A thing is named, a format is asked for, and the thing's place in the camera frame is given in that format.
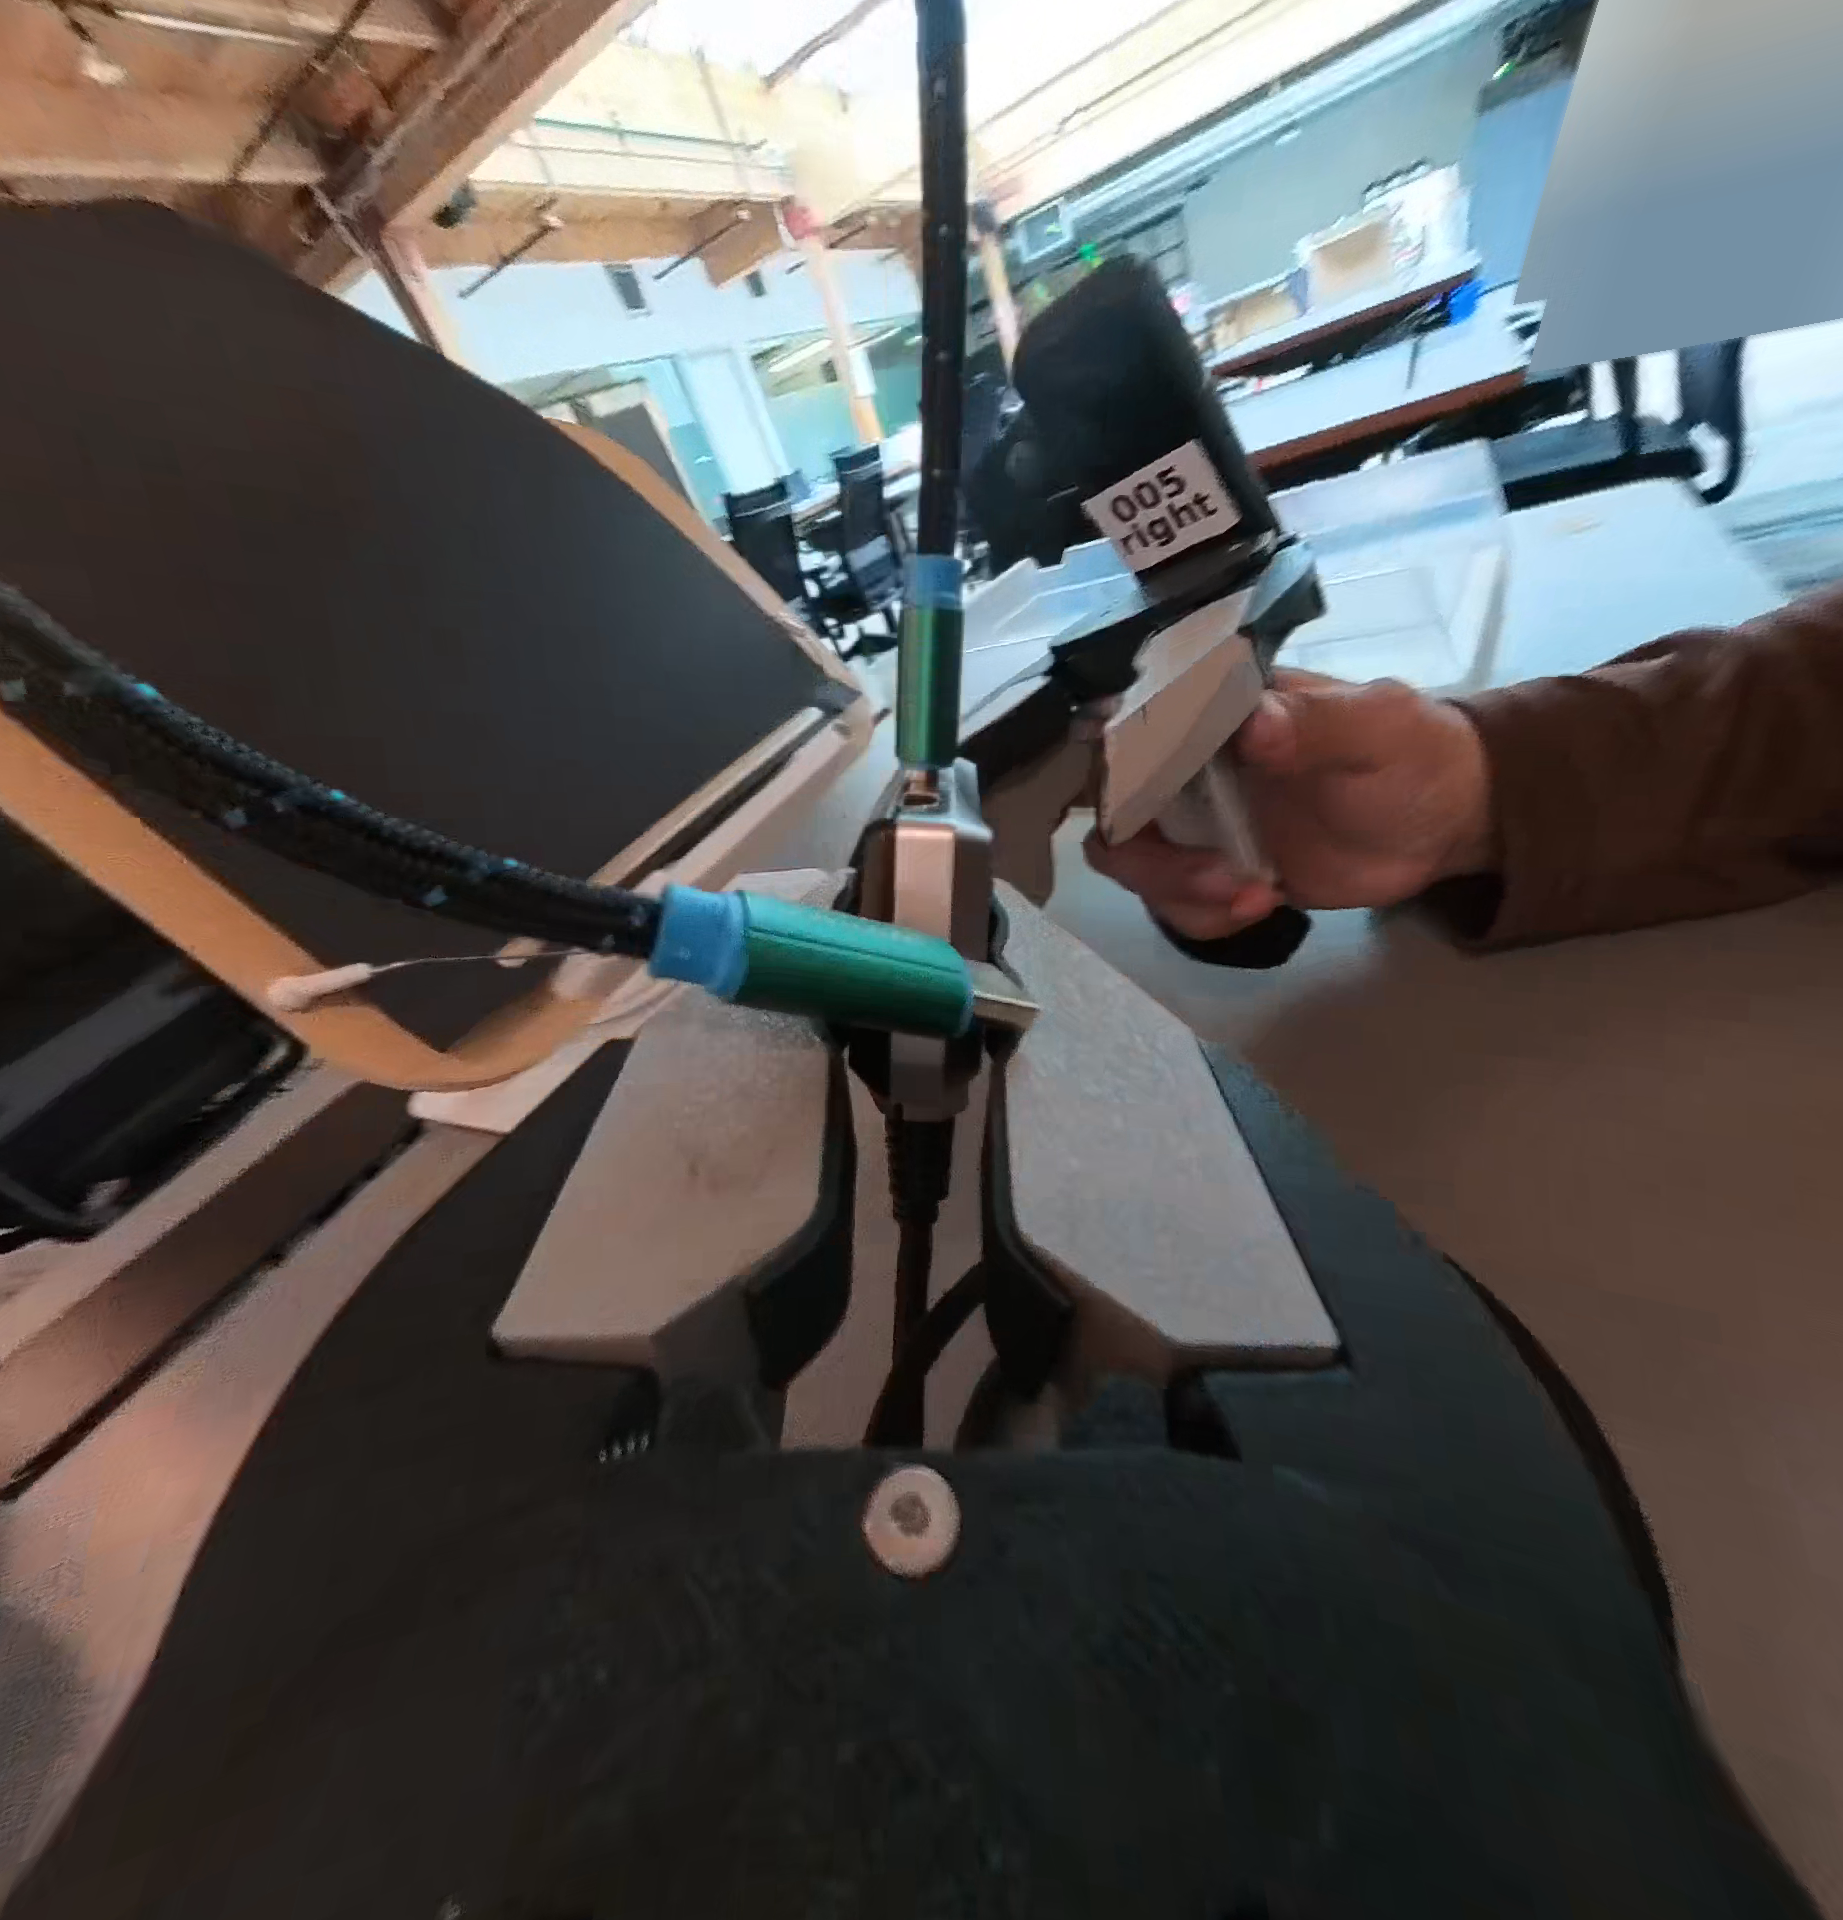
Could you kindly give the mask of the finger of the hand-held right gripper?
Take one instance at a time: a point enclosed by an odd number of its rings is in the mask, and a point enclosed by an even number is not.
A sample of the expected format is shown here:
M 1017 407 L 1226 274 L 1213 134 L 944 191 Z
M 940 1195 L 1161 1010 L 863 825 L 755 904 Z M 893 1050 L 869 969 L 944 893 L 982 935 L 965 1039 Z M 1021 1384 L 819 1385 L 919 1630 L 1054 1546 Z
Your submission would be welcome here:
M 1259 848 L 1228 748 L 1263 695 L 1241 641 L 1188 664 L 1149 662 L 1131 687 L 1080 708 L 1053 687 L 993 731 L 994 870 L 1017 888 L 1053 888 L 1053 843 L 1074 812 L 1090 812 L 1101 843 L 1156 835 L 1211 853 L 1245 882 L 1271 870 Z
M 1164 624 L 1140 599 L 973 599 L 963 624 L 959 758 L 1025 765 L 1080 707 L 1123 691 Z

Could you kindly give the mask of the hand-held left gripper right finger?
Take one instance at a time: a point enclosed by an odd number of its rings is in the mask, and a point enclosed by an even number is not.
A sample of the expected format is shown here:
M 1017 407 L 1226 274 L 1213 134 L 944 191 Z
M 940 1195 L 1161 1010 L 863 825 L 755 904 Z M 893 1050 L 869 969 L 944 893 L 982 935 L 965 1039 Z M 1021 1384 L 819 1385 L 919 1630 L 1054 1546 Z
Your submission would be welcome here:
M 1319 1372 L 1341 1355 L 1191 1028 L 997 887 L 1035 1017 L 989 1076 L 984 1318 L 1008 1391 Z

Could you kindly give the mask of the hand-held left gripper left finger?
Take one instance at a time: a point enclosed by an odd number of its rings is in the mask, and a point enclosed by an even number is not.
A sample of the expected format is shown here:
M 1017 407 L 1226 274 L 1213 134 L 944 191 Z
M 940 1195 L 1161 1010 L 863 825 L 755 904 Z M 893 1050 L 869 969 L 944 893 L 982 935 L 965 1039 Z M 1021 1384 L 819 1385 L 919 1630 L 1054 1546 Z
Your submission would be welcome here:
M 494 1342 L 782 1393 L 847 1316 L 856 1182 L 826 1033 L 689 990 L 632 1044 Z

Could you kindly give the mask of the black silver HDMI switch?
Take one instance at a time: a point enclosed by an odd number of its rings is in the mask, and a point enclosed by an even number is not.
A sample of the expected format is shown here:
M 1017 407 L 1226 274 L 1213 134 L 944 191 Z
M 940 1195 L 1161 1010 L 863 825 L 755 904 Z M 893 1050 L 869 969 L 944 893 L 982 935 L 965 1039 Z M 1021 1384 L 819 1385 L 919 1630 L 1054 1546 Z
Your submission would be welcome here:
M 994 840 L 979 772 L 967 758 L 930 775 L 902 772 L 856 851 L 856 912 L 937 935 L 963 957 L 990 957 Z M 884 1117 L 952 1122 L 982 1066 L 982 1027 L 954 1039 L 856 1028 L 849 1064 Z

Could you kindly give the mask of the person's right forearm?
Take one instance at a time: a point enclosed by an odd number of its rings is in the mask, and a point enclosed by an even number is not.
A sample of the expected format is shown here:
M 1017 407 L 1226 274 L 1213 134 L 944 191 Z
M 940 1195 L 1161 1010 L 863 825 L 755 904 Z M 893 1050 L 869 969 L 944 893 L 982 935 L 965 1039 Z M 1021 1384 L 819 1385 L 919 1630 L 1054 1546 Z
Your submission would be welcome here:
M 1462 710 L 1491 865 L 1421 899 L 1469 946 L 1739 915 L 1843 879 L 1843 583 Z

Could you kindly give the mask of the person's right hand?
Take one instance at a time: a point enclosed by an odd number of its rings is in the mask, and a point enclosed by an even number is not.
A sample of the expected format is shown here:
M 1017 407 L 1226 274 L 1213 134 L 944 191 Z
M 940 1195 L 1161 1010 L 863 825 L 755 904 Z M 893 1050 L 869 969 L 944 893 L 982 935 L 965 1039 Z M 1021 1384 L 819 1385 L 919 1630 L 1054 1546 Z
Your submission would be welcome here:
M 1491 772 L 1471 716 L 1399 680 L 1277 671 L 1228 744 L 1259 858 L 1146 829 L 1088 833 L 1090 868 L 1191 942 L 1236 935 L 1281 907 L 1389 908 L 1499 870 Z

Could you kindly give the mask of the black office chair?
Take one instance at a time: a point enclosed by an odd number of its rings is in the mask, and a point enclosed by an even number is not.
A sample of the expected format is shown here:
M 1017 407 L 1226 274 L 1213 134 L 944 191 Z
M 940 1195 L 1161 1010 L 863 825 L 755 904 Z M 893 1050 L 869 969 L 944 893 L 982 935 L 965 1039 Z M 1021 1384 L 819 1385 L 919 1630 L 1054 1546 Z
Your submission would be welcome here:
M 822 584 L 822 611 L 835 629 L 863 627 L 847 659 L 893 650 L 902 637 L 907 556 L 886 499 L 886 469 L 876 447 L 834 454 L 835 570 Z
M 809 578 L 795 534 L 795 504 L 784 478 L 753 490 L 722 493 L 726 536 L 765 587 L 792 611 L 807 612 Z

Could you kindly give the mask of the clear plastic storage bin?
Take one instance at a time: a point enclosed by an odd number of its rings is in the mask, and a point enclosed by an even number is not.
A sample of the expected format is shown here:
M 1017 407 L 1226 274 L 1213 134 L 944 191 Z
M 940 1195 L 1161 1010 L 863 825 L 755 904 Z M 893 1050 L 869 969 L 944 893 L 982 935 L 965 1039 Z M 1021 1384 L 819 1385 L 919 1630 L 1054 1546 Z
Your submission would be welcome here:
M 1271 493 L 1308 544 L 1325 611 L 1280 664 L 1341 680 L 1397 678 L 1433 693 L 1476 689 L 1493 662 L 1511 574 L 1509 517 L 1487 439 L 1414 450 Z M 1018 562 L 965 608 L 961 717 L 1044 678 L 1053 642 L 1125 599 L 1129 572 L 1103 539 L 1062 563 Z

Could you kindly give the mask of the long work table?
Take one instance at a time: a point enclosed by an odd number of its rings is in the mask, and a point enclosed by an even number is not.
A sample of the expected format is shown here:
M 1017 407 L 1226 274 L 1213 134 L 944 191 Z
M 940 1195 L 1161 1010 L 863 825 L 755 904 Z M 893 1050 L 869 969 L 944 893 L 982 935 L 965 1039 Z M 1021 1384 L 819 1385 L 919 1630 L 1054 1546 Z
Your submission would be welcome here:
M 1230 376 L 1217 390 L 1260 466 L 1384 450 L 1521 388 L 1542 310 L 1543 300 L 1520 300 L 1517 282 L 1487 282 L 1449 323 L 1411 325 L 1327 369 Z

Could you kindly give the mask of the black board wooden rim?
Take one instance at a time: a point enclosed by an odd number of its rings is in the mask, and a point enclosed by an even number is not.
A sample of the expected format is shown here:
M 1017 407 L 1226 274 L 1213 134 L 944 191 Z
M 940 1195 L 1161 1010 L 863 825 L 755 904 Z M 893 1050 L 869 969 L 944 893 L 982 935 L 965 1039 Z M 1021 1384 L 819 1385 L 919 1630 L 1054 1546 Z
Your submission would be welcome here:
M 224 732 L 451 840 L 597 879 L 861 689 L 646 460 L 531 413 L 217 229 L 0 204 L 0 578 Z M 0 1066 L 165 969 L 251 988 L 514 935 L 370 898 L 158 802 L 184 941 L 0 826 Z M 397 1090 L 543 1062 L 635 969 L 392 972 L 307 1022 Z

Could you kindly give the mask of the white board bracket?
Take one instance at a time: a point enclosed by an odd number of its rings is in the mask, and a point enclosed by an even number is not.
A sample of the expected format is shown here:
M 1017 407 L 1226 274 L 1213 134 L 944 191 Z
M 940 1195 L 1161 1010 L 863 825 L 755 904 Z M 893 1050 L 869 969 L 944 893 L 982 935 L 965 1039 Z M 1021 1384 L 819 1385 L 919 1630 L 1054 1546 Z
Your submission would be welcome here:
M 865 751 L 884 707 L 857 693 L 839 714 L 809 707 L 668 810 L 599 870 L 601 882 L 647 888 L 661 879 L 711 888 L 755 872 L 773 840 L 799 825 L 830 785 Z M 419 1093 L 408 1114 L 421 1122 L 501 1137 L 607 1044 L 632 1042 L 676 995 L 662 980 L 625 975 L 597 1001 L 572 1039 L 543 1062 L 472 1090 Z

